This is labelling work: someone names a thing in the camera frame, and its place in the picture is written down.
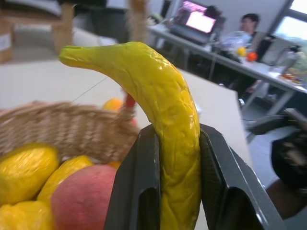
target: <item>yellow banana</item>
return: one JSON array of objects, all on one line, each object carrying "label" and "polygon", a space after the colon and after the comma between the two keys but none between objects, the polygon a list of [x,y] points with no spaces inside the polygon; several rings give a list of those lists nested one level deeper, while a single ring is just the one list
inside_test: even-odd
[{"label": "yellow banana", "polygon": [[192,230],[201,200],[200,124],[180,72],[147,45],[65,47],[59,59],[115,80],[146,113],[162,144],[161,229]]}]

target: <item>wooden shelf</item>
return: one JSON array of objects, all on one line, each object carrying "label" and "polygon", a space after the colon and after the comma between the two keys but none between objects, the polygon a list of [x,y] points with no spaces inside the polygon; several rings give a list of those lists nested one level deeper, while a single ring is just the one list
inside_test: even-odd
[{"label": "wooden shelf", "polygon": [[14,10],[2,10],[0,20],[12,24],[61,24],[61,18],[49,14],[41,14],[34,12],[22,12]]},{"label": "wooden shelf", "polygon": [[14,26],[16,24],[47,24],[51,25],[54,37],[54,49],[60,53],[64,46],[72,45],[73,6],[68,3],[61,5],[61,16],[47,11],[16,3],[4,3],[0,0],[0,38],[8,47],[0,47],[0,63],[12,58]]}]

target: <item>laptop screen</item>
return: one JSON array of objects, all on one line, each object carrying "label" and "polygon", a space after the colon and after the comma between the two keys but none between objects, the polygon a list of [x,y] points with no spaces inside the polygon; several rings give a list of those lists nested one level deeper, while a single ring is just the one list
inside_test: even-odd
[{"label": "laptop screen", "polygon": [[183,1],[174,21],[208,34],[212,31],[216,20],[205,16],[206,10],[206,7],[194,2]]}]

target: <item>orange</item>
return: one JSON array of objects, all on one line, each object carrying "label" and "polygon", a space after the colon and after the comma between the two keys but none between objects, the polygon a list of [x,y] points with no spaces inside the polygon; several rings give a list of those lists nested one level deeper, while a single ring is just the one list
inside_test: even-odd
[{"label": "orange", "polygon": [[247,57],[246,57],[247,61],[256,61],[258,59],[258,54],[256,52],[250,52]]},{"label": "orange", "polygon": [[111,167],[118,169],[120,167],[121,162],[119,161],[111,161],[108,163],[108,165],[110,165]]},{"label": "orange", "polygon": [[112,98],[108,100],[103,106],[103,109],[118,111],[123,106],[123,101],[119,98]]}]

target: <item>fake lemon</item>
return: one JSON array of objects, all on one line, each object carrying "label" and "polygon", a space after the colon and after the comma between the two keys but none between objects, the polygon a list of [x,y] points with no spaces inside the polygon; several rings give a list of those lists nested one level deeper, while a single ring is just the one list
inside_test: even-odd
[{"label": "fake lemon", "polygon": [[26,201],[0,208],[1,230],[53,230],[50,209],[40,201]]},{"label": "fake lemon", "polygon": [[57,150],[42,143],[23,145],[0,159],[0,204],[31,199],[58,168]]},{"label": "fake lemon", "polygon": [[246,48],[245,48],[245,47],[240,47],[240,48],[238,48],[237,54],[238,54],[240,57],[245,57],[245,56],[246,56]]},{"label": "fake lemon", "polygon": [[47,180],[46,184],[39,193],[37,199],[44,202],[48,208],[51,208],[50,200],[53,192],[58,185],[74,172],[93,165],[88,156],[82,155],[71,160],[65,161]]}]

